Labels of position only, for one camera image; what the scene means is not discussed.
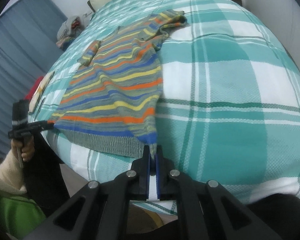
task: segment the plaid bedsheet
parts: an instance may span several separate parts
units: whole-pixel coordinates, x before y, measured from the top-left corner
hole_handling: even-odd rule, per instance
[[[278,192],[300,198],[300,72],[271,31],[230,0],[112,0],[51,68],[36,120],[55,111],[92,41],[166,9],[185,11],[189,24],[158,52],[164,93],[156,125],[164,155],[193,179],[217,180],[244,203]],[[87,180],[114,179],[133,161],[72,144],[57,131],[44,136]],[[150,201],[138,205],[175,214],[175,203],[156,201],[155,178],[150,184]]]

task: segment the sweater ribbed hem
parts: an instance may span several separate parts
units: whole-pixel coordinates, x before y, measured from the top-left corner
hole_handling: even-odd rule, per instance
[[[103,153],[121,155],[130,158],[141,158],[143,154],[144,143],[140,142],[136,137],[117,137],[88,134],[77,131],[69,131],[60,129],[67,139],[75,144],[87,147],[91,150]]]

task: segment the person's hand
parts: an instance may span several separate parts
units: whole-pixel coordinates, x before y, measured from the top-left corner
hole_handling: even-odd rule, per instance
[[[17,148],[21,148],[22,147],[22,143],[12,139],[11,140],[11,149],[12,149],[12,153],[13,155],[18,158],[18,150]],[[33,136],[31,136],[31,139],[27,142],[27,144],[22,148],[21,150],[21,157],[23,159],[24,162],[28,162],[29,160],[31,160],[31,158],[34,155],[34,141],[33,141]]]

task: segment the green fabric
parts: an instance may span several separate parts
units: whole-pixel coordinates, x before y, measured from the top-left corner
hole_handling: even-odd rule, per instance
[[[22,195],[0,190],[0,225],[17,239],[22,239],[45,220],[41,208]]]

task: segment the blue curtain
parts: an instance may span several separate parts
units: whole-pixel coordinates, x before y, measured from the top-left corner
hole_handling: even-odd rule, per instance
[[[51,0],[20,0],[0,17],[0,156],[10,149],[12,104],[63,53],[55,43],[65,20]]]

